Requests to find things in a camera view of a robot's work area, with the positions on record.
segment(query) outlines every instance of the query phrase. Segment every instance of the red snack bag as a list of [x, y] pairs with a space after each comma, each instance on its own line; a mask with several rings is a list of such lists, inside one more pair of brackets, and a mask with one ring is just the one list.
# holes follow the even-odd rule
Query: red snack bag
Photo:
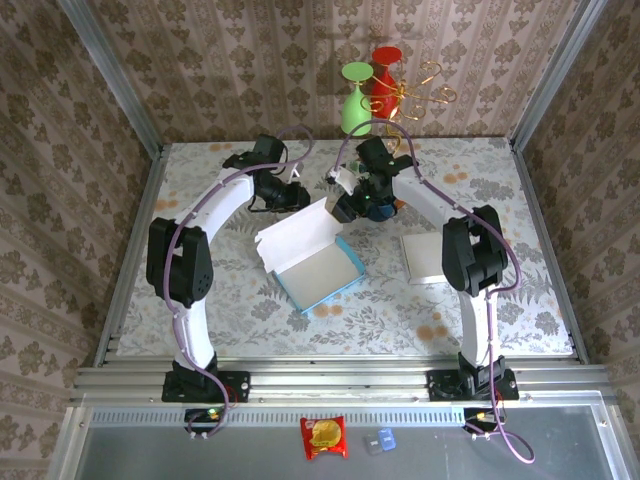
[[349, 457], [344, 417], [317, 420], [303, 417], [300, 419], [300, 430], [307, 460], [313, 460], [322, 452], [339, 453], [344, 458]]

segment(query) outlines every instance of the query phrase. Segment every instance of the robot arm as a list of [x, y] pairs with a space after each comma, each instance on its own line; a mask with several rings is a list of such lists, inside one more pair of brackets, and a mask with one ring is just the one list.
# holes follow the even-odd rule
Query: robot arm
[[[502, 281], [502, 271], [507, 267], [504, 247], [471, 218], [456, 218], [460, 213], [416, 177], [410, 156], [393, 158], [380, 137], [366, 140], [356, 150], [367, 176], [358, 180], [344, 168], [329, 172], [328, 181], [340, 184], [346, 191], [336, 203], [333, 215], [343, 223], [357, 217], [380, 222], [395, 214], [395, 202], [401, 200], [442, 233], [442, 269], [449, 284], [458, 291], [460, 301], [463, 331], [458, 355], [460, 377], [464, 390], [473, 396], [489, 383], [487, 302], [494, 319], [496, 305], [495, 296], [489, 297], [487, 293], [489, 286]], [[502, 231], [491, 206], [475, 208], [473, 212], [497, 232]], [[491, 327], [493, 338], [498, 338], [497, 322], [491, 322]], [[499, 356], [498, 345], [493, 346], [493, 352], [498, 358], [494, 372], [501, 376], [505, 370], [504, 357]]]
[[[458, 291], [458, 299], [460, 301], [460, 314], [462, 319], [462, 345], [460, 347], [460, 353], [473, 368], [487, 366], [489, 363], [487, 288], [484, 287], [481, 290], [478, 288], [479, 291], [474, 292], [476, 295], [472, 295], [470, 293], [472, 290], [471, 285], [465, 284], [464, 279], [460, 278], [463, 276], [460, 262], [458, 261], [460, 252], [455, 251], [455, 245], [452, 245], [452, 242], [455, 243], [455, 241], [459, 241], [460, 238], [454, 239], [457, 232], [451, 231], [452, 226], [454, 226], [454, 228], [457, 226], [458, 222], [455, 222], [455, 220], [458, 219], [454, 220], [453, 225], [449, 223], [450, 219], [454, 219], [458, 213], [435, 193], [425, 188], [424, 185], [418, 181], [411, 168], [407, 168], [393, 177], [392, 185], [393, 194], [398, 200], [406, 202], [418, 210], [418, 212], [443, 234], [443, 270], [448, 271], [445, 272], [445, 275], [449, 283]], [[462, 240], [469, 239], [469, 233], [466, 228], [461, 232], [461, 235]], [[463, 255], [466, 254], [470, 260], [474, 260], [473, 251], [461, 253]], [[499, 262], [499, 265], [502, 266], [502, 259], [499, 254], [496, 260]], [[492, 318], [496, 318], [495, 297], [490, 301], [491, 308], [493, 309]], [[494, 329], [494, 338], [497, 338], [497, 322], [492, 322], [492, 328]], [[500, 356], [498, 345], [494, 346], [494, 352], [496, 357]]]
[[[237, 170], [233, 168], [222, 169], [216, 179], [216, 183], [221, 182], [236, 171]], [[244, 203], [248, 202], [253, 195], [254, 179], [249, 175], [241, 175], [229, 182], [198, 212], [196, 218], [187, 223], [187, 228], [200, 228], [206, 235], [206, 252], [204, 253], [206, 253], [209, 258], [207, 265], [211, 266], [209, 245], [213, 241], [214, 236], [229, 217]], [[204, 196], [204, 194], [177, 216], [176, 223], [180, 223], [189, 212], [193, 210], [202, 199], [202, 196]], [[205, 311], [205, 296], [211, 288], [213, 281], [213, 267], [207, 268], [197, 281], [197, 284], [195, 284], [195, 279], [193, 282], [194, 299], [197, 298], [197, 300], [191, 304], [190, 308], [185, 310], [182, 322], [181, 334], [184, 339], [186, 352], [178, 352], [176, 361], [183, 367], [189, 367], [188, 362], [184, 359], [184, 355], [188, 355], [197, 366], [206, 368], [215, 356], [215, 350], [209, 340], [207, 314]]]
[[[240, 169], [256, 165], [277, 163], [284, 150], [284, 144], [267, 135], [260, 135], [252, 152], [233, 155], [223, 164], [223, 169], [214, 182], [223, 184], [230, 175]], [[266, 210], [274, 212], [296, 211], [309, 205], [308, 192], [298, 182], [285, 183], [269, 170], [256, 170], [240, 175], [223, 184], [224, 187], [210, 198], [197, 215], [189, 220], [178, 237], [176, 247], [182, 248], [182, 255], [173, 254], [169, 275], [169, 296], [182, 303], [180, 331], [184, 345], [176, 355], [176, 362], [186, 369], [192, 369], [184, 358], [188, 356], [202, 369], [215, 366], [215, 350], [209, 340], [205, 311], [206, 294], [213, 284], [213, 266], [209, 245], [228, 218], [245, 202], [258, 196], [265, 201]], [[147, 281], [154, 286], [156, 295], [164, 298], [163, 281], [165, 259], [169, 242], [178, 224], [195, 210], [203, 193], [176, 219], [156, 218], [149, 227], [147, 257]]]

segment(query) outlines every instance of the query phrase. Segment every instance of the blue box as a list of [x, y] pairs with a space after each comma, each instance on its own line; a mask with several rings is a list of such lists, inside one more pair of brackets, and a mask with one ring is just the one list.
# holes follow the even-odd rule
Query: blue box
[[364, 276], [365, 267], [337, 234], [326, 197], [256, 236], [267, 273], [274, 272], [296, 308], [307, 313]]

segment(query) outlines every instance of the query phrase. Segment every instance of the table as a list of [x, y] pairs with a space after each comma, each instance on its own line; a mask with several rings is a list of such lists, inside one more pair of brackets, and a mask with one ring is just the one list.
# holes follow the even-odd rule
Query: table
[[[356, 158], [352, 140], [345, 160]], [[340, 140], [318, 141], [302, 169], [311, 201], [335, 201], [339, 187], [323, 178]], [[306, 142], [287, 142], [291, 158]], [[222, 162], [253, 142], [171, 146], [154, 216], [172, 218], [211, 186]], [[490, 203], [523, 271], [520, 290], [498, 299], [499, 335], [507, 356], [573, 354], [514, 158], [505, 139], [419, 139], [421, 169], [467, 206]], [[401, 152], [407, 151], [406, 145]], [[219, 355], [440, 356], [459, 350], [462, 327], [457, 294], [447, 284], [409, 285], [400, 237], [433, 230], [405, 206], [385, 223], [360, 219], [342, 237], [366, 266], [365, 278], [308, 315], [295, 310], [282, 287], [264, 271], [256, 233], [284, 218], [241, 208], [211, 244], [214, 288], [207, 297], [209, 334]], [[171, 316], [145, 279], [146, 247], [127, 309], [119, 355], [173, 355]], [[505, 282], [513, 279], [511, 266]]]

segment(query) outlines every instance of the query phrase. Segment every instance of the wall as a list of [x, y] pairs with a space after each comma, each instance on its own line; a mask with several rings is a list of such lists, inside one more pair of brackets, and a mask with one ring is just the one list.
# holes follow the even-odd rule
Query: wall
[[525, 149], [593, 361], [640, 452], [640, 3], [612, 0]]
[[0, 2], [0, 478], [44, 478], [149, 167], [55, 2]]
[[379, 45], [400, 47], [407, 80], [442, 63], [415, 135], [504, 136], [519, 119], [577, 1], [92, 0], [102, 29], [165, 142], [250, 140], [304, 123], [337, 138], [340, 75]]

